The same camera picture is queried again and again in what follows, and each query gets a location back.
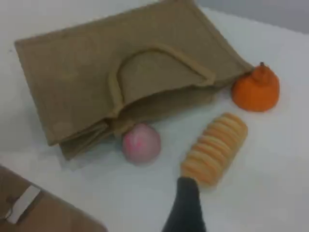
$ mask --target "bag handle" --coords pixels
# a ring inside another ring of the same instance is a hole
[[[119,85],[118,81],[118,74],[123,66],[129,62],[130,59],[151,51],[158,51],[164,54],[169,55],[170,57],[174,58],[175,60],[178,60],[183,65],[187,66],[194,72],[200,74],[202,77],[204,77],[205,81],[196,85],[197,87],[204,87],[208,85],[212,85],[215,80],[215,74],[211,72],[206,67],[200,65],[192,58],[188,57],[186,54],[184,54],[181,51],[177,51],[173,49],[170,46],[164,45],[164,44],[151,44],[145,47],[142,47],[133,53],[129,53],[128,55],[124,56],[123,58],[118,59],[114,65],[112,66],[109,76],[108,76],[108,84],[109,89],[111,91],[113,103],[114,103],[114,110],[113,110],[113,116],[117,116],[120,110],[124,107],[124,97]]]

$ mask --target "cardboard box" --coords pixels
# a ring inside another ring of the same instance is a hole
[[[31,184],[0,167],[0,217]],[[0,221],[1,232],[106,232],[106,228],[67,203],[41,191],[16,224]]]

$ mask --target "toy orange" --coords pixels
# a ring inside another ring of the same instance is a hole
[[[261,62],[251,74],[236,81],[232,88],[232,98],[239,108],[264,112],[277,104],[279,92],[278,77]]]

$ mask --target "brown cardboard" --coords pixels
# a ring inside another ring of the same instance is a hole
[[[7,212],[30,183],[0,167],[0,212]],[[17,224],[0,221],[1,232],[106,232],[100,223],[48,193],[41,192]]]
[[[135,123],[205,104],[252,70],[192,0],[164,0],[15,46],[48,144],[60,144],[67,158]]]

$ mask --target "white wall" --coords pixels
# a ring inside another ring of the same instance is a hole
[[[202,6],[309,33],[309,0],[197,0]]]

